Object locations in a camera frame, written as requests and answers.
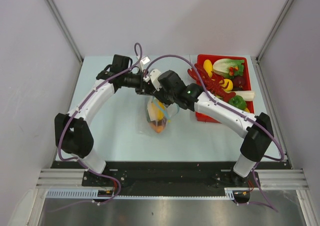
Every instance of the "red toy lobster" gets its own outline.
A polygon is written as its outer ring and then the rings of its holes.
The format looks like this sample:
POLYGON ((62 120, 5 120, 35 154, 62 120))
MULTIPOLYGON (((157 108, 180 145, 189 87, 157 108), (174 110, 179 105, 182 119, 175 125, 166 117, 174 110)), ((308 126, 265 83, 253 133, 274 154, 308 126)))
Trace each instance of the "red toy lobster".
MULTIPOLYGON (((236 95, 235 92, 225 92, 223 88, 227 88, 228 84, 225 87, 222 87, 222 85, 225 83, 225 80, 223 76, 217 75, 215 73, 212 74, 212 77, 210 78, 205 69, 200 66, 199 64, 195 64, 195 68, 199 72, 200 76, 202 77, 203 83, 205 87, 210 91, 212 94, 218 95, 223 98, 225 102, 228 102, 232 97, 236 95)), ((196 83, 198 85, 200 84, 199 78, 196 75, 196 72, 192 69, 188 69, 188 74, 193 79, 195 79, 196 83)))

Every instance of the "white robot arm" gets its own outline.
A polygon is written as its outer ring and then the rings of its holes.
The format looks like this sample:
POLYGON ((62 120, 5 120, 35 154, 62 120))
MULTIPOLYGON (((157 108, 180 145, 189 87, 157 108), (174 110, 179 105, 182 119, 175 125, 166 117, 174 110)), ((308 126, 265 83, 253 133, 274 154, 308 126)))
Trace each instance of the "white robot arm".
MULTIPOLYGON (((127 64, 128 66, 128 58, 123 57, 122 60, 121 64, 127 64)), ((273 134, 270 118, 266 114, 262 113, 260 116, 255 116, 252 113, 234 108, 244 115, 244 117, 240 117, 223 107, 223 105, 230 106, 229 104, 210 94, 215 102, 212 101, 201 86, 194 83, 186 86, 173 71, 161 74, 158 70, 154 70, 155 73, 150 73, 147 77, 142 72, 136 74, 128 72, 99 86, 119 72, 116 66, 112 64, 111 67, 108 67, 110 71, 107 71, 108 68, 101 71, 92 91, 88 93, 85 99, 67 114, 58 114, 55 118, 55 138, 58 146, 61 133, 70 119, 70 115, 77 111, 65 137, 62 138, 61 148, 67 153, 76 155, 93 171, 102 173, 106 163, 93 148, 94 141, 89 125, 106 100, 121 87, 135 88, 137 94, 155 96, 166 105, 176 103, 182 109, 203 113, 218 120, 231 128, 241 138, 244 138, 240 150, 241 154, 233 168, 235 181, 247 177, 254 165, 262 159, 271 143, 271 139, 250 121, 258 121, 260 125, 273 134)))

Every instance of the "clear plastic bag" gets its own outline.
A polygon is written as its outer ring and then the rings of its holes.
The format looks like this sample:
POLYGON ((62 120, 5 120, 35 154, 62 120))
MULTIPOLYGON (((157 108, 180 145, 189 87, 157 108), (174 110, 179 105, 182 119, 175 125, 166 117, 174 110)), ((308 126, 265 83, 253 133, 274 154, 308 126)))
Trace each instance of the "clear plastic bag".
POLYGON ((150 127, 156 132, 161 133, 171 118, 179 111, 177 104, 166 107, 155 97, 148 97, 145 106, 146 120, 150 127))

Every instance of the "white wall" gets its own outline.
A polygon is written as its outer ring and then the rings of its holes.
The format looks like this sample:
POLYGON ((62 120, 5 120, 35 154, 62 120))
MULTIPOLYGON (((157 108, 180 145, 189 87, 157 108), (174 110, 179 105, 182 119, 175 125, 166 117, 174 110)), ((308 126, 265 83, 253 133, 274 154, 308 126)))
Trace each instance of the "white wall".
POLYGON ((289 156, 320 210, 320 0, 296 0, 261 67, 289 156))
POLYGON ((0 225, 51 163, 79 68, 44 0, 0 0, 0 225))
POLYGON ((256 56, 286 0, 54 0, 82 55, 256 56))

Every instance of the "red basket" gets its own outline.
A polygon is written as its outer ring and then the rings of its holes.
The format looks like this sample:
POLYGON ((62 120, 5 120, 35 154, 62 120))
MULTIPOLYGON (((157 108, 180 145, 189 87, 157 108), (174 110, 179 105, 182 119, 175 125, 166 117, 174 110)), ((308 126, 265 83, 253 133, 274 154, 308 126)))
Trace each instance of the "red basket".
MULTIPOLYGON (((246 80, 246 84, 243 87, 244 91, 251 91, 251 84, 250 84, 250 77, 249 77, 249 71, 248 71, 248 63, 246 58, 244 57, 227 57, 227 56, 215 56, 215 55, 198 55, 197 63, 199 65, 203 65, 205 60, 209 59, 211 63, 215 63, 219 59, 236 59, 236 60, 244 60, 244 70, 243 70, 243 77, 246 80)), ((251 113, 254 113, 254 104, 253 102, 246 102, 247 108, 251 113)), ((195 113, 196 119, 200 122, 214 122, 214 123, 219 123, 215 119, 208 117, 202 113, 196 112, 195 113)))

